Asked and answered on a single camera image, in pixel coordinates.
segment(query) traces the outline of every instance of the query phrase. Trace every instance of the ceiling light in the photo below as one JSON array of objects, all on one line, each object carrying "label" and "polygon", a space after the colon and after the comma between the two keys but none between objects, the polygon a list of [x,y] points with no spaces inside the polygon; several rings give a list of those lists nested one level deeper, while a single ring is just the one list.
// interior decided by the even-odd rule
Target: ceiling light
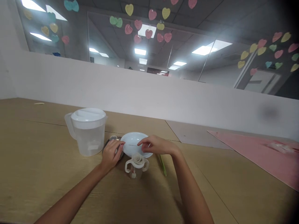
[{"label": "ceiling light", "polygon": [[135,54],[146,55],[146,50],[135,48]]},{"label": "ceiling light", "polygon": [[89,48],[89,51],[91,51],[91,52],[95,52],[95,53],[99,53],[96,49],[94,49],[94,48]]},{"label": "ceiling light", "polygon": [[42,7],[40,7],[38,4],[36,4],[32,0],[22,0],[22,4],[27,9],[33,9],[41,12],[46,12]]},{"label": "ceiling light", "polygon": [[183,66],[183,65],[185,65],[186,63],[185,62],[176,62],[176,63],[174,63],[175,65],[179,65],[179,66]]},{"label": "ceiling light", "polygon": [[172,66],[170,66],[168,69],[171,69],[171,70],[177,70],[178,68],[179,68],[179,66],[172,65]]},{"label": "ceiling light", "polygon": [[147,59],[140,58],[139,63],[140,64],[147,64]]},{"label": "ceiling light", "polygon": [[99,52],[99,54],[100,54],[101,56],[103,56],[103,57],[107,57],[107,58],[109,57],[108,54],[105,54],[105,53],[101,53],[101,52]]},{"label": "ceiling light", "polygon": [[43,35],[40,35],[40,34],[35,34],[35,33],[30,33],[32,34],[33,36],[36,36],[38,37],[39,39],[42,39],[42,40],[47,40],[47,41],[51,41],[50,39],[44,37]]},{"label": "ceiling light", "polygon": [[155,33],[156,33],[156,29],[157,29],[157,27],[143,24],[142,27],[141,27],[141,29],[138,31],[138,35],[139,36],[145,36],[146,30],[152,30],[153,31],[153,35],[151,36],[151,38],[154,38]]},{"label": "ceiling light", "polygon": [[215,42],[212,42],[207,46],[201,46],[200,48],[196,49],[192,53],[200,54],[200,55],[207,55],[210,52],[212,53],[212,52],[219,51],[220,49],[225,48],[229,45],[232,45],[232,43],[228,43],[228,42],[221,41],[221,40],[215,40]]},{"label": "ceiling light", "polygon": [[47,12],[54,13],[56,16],[56,19],[67,21],[66,18],[64,18],[62,15],[60,15],[58,12],[56,12],[56,10],[53,9],[51,6],[46,5],[46,9],[47,9]]}]

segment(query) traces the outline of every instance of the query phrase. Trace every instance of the hand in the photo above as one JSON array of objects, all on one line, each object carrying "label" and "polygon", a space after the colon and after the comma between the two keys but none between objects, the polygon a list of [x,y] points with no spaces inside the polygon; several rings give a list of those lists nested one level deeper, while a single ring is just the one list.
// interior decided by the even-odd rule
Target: hand
[{"label": "hand", "polygon": [[124,144],[125,142],[123,141],[112,140],[109,141],[106,147],[103,149],[103,158],[100,166],[105,170],[106,173],[108,173],[117,164]]},{"label": "hand", "polygon": [[170,154],[174,155],[180,149],[172,142],[160,138],[156,135],[151,135],[142,139],[137,145],[142,144],[143,152],[151,152],[155,154]]}]

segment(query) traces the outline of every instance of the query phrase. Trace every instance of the yellow paper heart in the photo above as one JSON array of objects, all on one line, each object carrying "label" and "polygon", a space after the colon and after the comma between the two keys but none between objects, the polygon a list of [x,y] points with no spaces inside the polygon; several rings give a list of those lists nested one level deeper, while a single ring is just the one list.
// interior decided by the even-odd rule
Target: yellow paper heart
[{"label": "yellow paper heart", "polygon": [[262,48],[258,49],[258,56],[265,53],[266,49],[267,49],[266,47],[262,47]]},{"label": "yellow paper heart", "polygon": [[170,8],[163,8],[162,10],[162,16],[164,19],[167,19],[170,15]]},{"label": "yellow paper heart", "polygon": [[134,11],[134,6],[132,4],[126,5],[126,13],[131,16],[133,14]]},{"label": "yellow paper heart", "polygon": [[251,47],[250,47],[250,49],[249,49],[249,53],[252,53],[252,52],[256,51],[257,48],[258,48],[257,44],[252,44]]},{"label": "yellow paper heart", "polygon": [[58,26],[56,23],[51,23],[50,24],[50,29],[54,32],[54,33],[57,33],[58,31]]},{"label": "yellow paper heart", "polygon": [[158,24],[157,24],[157,29],[158,29],[158,30],[164,30],[164,28],[165,28],[165,26],[164,26],[163,23],[158,23]]},{"label": "yellow paper heart", "polygon": [[41,31],[46,35],[46,36],[49,36],[49,28],[47,26],[43,26],[41,28]]},{"label": "yellow paper heart", "polygon": [[299,64],[294,64],[291,68],[291,72],[296,71],[299,68]]},{"label": "yellow paper heart", "polygon": [[238,68],[242,68],[245,65],[245,61],[238,62]]},{"label": "yellow paper heart", "polygon": [[286,42],[288,39],[291,38],[291,34],[289,32],[285,33],[284,36],[281,39],[281,42]]},{"label": "yellow paper heart", "polygon": [[243,51],[243,53],[241,54],[241,60],[247,58],[249,55],[249,53],[247,51]]},{"label": "yellow paper heart", "polygon": [[27,19],[32,20],[32,14],[29,10],[24,9],[24,15],[26,16]]}]

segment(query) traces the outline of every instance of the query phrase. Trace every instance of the pink mat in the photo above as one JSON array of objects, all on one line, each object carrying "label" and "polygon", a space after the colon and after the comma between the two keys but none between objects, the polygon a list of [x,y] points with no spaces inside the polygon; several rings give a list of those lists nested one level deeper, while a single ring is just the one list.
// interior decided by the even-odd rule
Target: pink mat
[{"label": "pink mat", "polygon": [[[217,139],[299,192],[299,152],[283,154],[265,144],[273,140],[208,131]],[[299,143],[284,143],[299,149]]]}]

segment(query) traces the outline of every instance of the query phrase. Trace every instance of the white bowl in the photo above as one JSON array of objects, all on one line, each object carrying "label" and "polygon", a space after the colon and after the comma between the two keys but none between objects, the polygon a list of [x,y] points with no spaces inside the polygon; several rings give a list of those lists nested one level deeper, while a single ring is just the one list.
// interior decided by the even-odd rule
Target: white bowl
[{"label": "white bowl", "polygon": [[140,133],[140,132],[130,132],[125,134],[122,138],[121,141],[126,142],[124,144],[124,153],[128,157],[132,157],[133,154],[136,152],[139,152],[140,155],[142,155],[144,158],[148,158],[152,155],[152,153],[146,152],[144,153],[141,150],[141,146],[137,146],[137,143],[140,142],[142,139],[148,137],[146,134]]}]

